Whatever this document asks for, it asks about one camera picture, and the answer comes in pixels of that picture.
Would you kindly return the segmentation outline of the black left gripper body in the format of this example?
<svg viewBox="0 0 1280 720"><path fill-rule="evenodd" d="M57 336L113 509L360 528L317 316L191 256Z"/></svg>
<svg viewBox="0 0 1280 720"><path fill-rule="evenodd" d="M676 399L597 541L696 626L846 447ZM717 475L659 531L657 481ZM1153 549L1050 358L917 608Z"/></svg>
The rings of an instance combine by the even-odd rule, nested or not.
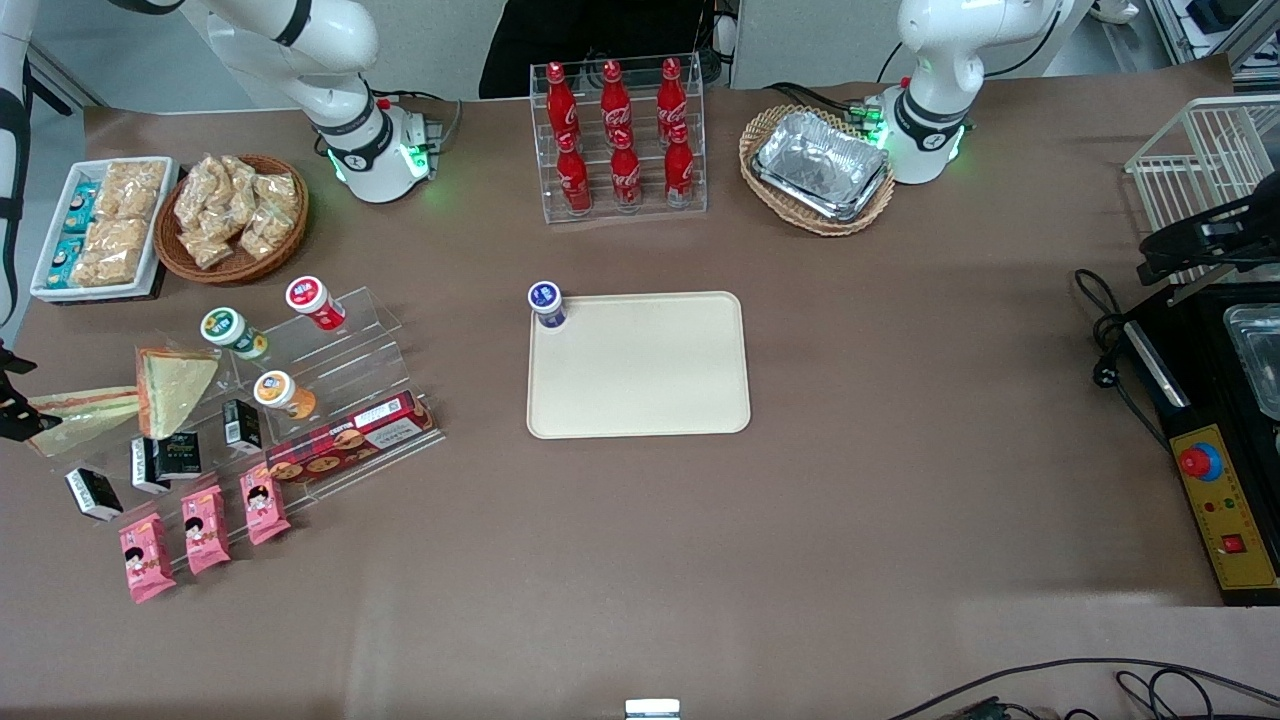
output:
<svg viewBox="0 0 1280 720"><path fill-rule="evenodd" d="M1239 272L1277 264L1279 260L1279 173L1266 176L1254 190L1219 208L1201 222L1204 241L1202 260L1216 266L1226 263Z"/></svg>

